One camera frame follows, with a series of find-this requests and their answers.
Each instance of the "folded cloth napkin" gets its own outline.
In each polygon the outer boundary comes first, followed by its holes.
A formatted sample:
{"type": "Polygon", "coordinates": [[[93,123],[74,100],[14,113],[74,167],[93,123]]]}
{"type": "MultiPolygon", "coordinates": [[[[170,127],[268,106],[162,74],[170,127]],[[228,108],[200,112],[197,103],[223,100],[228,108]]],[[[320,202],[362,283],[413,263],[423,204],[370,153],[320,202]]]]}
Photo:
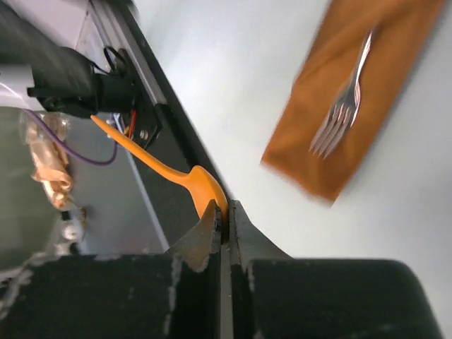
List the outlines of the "folded cloth napkin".
{"type": "Polygon", "coordinates": [[[48,138],[39,136],[35,124],[28,125],[27,137],[35,164],[32,178],[42,183],[47,198],[55,208],[63,208],[68,203],[67,193],[73,183],[66,171],[69,163],[66,153],[48,138]]]}
{"type": "Polygon", "coordinates": [[[334,201],[376,138],[445,0],[333,0],[263,162],[309,194],[334,201]],[[360,77],[355,123],[325,160],[312,138],[350,79],[362,43],[377,27],[360,77]]]}

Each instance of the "metal fork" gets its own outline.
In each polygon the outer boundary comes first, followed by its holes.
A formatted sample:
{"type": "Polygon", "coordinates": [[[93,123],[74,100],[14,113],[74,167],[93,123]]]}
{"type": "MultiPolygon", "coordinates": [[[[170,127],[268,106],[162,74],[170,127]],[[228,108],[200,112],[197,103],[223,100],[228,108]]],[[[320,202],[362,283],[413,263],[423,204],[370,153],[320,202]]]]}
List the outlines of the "metal fork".
{"type": "Polygon", "coordinates": [[[319,156],[323,156],[324,159],[335,150],[336,146],[342,141],[344,135],[355,122],[361,102],[359,75],[369,54],[374,35],[375,29],[367,35],[364,41],[350,82],[344,91],[339,94],[331,106],[328,116],[312,139],[309,150],[319,154],[319,156]]]}

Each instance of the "green floor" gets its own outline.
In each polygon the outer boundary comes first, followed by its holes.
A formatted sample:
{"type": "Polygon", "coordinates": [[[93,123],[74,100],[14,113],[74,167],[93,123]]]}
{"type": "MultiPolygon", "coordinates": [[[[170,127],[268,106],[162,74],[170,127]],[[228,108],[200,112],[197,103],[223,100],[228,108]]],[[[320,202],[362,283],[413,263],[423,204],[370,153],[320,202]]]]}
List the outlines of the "green floor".
{"type": "Polygon", "coordinates": [[[18,111],[0,108],[0,271],[47,243],[56,210],[30,175],[33,163],[18,133],[18,111]]]}

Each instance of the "spoon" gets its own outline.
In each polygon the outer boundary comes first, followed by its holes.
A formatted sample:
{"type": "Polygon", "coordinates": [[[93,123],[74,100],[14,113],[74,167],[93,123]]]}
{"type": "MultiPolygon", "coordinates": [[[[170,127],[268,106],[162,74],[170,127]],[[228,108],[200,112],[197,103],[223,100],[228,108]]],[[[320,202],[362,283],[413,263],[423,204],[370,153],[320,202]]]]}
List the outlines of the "spoon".
{"type": "Polygon", "coordinates": [[[176,171],[154,158],[131,139],[127,138],[103,120],[94,115],[91,116],[91,119],[119,145],[122,145],[166,180],[170,180],[175,184],[185,187],[190,192],[191,198],[195,204],[196,212],[200,218],[203,216],[209,202],[215,200],[217,206],[221,210],[222,221],[224,222],[224,225],[227,225],[228,206],[225,193],[215,178],[202,166],[194,166],[188,174],[176,171]]]}

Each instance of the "red wire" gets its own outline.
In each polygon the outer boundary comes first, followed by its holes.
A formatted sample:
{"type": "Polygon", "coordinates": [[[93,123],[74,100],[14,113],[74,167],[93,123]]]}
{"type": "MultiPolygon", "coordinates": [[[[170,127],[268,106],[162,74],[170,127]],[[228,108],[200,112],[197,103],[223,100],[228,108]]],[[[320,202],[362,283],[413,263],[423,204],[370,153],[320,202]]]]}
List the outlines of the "red wire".
{"type": "Polygon", "coordinates": [[[129,139],[132,139],[133,130],[135,129],[136,110],[132,110],[132,119],[130,121],[129,139]]]}

